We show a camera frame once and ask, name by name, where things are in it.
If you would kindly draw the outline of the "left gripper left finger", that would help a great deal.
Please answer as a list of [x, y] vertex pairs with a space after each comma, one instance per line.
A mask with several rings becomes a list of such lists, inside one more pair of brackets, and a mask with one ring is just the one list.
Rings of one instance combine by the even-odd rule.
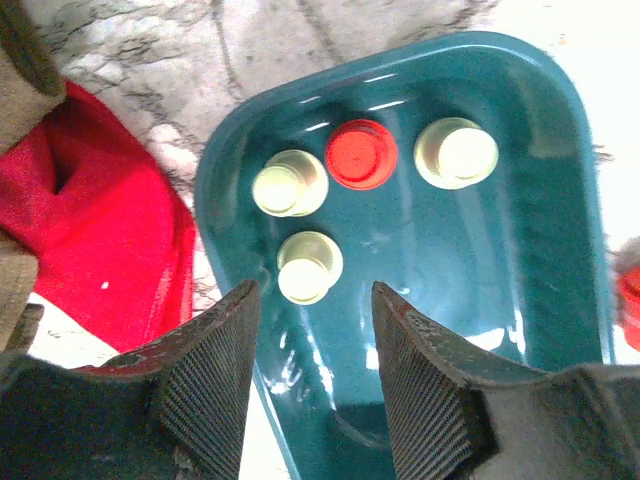
[[206, 479], [235, 479], [260, 322], [260, 289], [246, 280], [169, 333], [116, 356], [99, 372], [154, 378], [151, 415]]

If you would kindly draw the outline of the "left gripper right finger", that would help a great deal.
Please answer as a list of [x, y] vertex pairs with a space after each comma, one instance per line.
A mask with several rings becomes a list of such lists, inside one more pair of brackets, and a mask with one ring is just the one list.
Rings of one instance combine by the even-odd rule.
[[397, 478], [470, 478], [498, 451], [484, 391], [535, 382], [545, 372], [477, 347], [383, 282], [371, 294]]

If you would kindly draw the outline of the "red cloth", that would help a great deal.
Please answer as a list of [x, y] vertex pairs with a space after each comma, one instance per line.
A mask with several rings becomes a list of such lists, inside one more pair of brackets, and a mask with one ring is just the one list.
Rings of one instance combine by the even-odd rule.
[[1, 226], [36, 292], [120, 352], [187, 322], [196, 228], [153, 156], [75, 83], [1, 169]]

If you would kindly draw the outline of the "green coffee capsule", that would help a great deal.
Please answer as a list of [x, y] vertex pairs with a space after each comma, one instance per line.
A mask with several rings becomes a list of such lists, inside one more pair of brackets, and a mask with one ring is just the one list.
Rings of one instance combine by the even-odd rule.
[[323, 299], [344, 268], [343, 254], [334, 240], [317, 231], [287, 238], [277, 255], [278, 286], [292, 303], [311, 305]]
[[414, 144], [414, 164], [432, 186], [462, 189], [485, 180], [496, 168], [499, 150], [476, 123], [448, 117], [429, 124]]
[[317, 211], [329, 192], [329, 178], [311, 153], [288, 149], [276, 153], [256, 175], [252, 196], [257, 207], [274, 217], [302, 217]]

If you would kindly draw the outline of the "teal storage basket tray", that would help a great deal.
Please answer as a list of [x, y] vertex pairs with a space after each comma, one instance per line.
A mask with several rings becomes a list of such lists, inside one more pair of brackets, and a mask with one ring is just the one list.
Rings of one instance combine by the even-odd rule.
[[[468, 119], [496, 141], [482, 182], [426, 182], [414, 144], [431, 123]], [[276, 218], [254, 203], [276, 153], [322, 157], [343, 123], [384, 125], [392, 176], [357, 191], [332, 183], [323, 205]], [[381, 281], [418, 311], [484, 349], [558, 371], [611, 363], [612, 289], [595, 155], [579, 95], [536, 47], [464, 32], [379, 53], [259, 94], [212, 133], [198, 165], [196, 221], [222, 291], [261, 287], [254, 380], [294, 479], [390, 479], [393, 465], [372, 323]], [[283, 242], [317, 231], [344, 268], [319, 302], [278, 286]]]

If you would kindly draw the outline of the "brown cloth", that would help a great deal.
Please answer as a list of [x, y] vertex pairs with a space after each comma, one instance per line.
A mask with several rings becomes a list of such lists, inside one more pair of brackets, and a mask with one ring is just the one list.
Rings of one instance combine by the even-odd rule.
[[[1, 169], [27, 148], [29, 134], [66, 97], [66, 86], [21, 1], [1, 3]], [[44, 307], [28, 301], [38, 259], [1, 227], [1, 350], [26, 353]]]

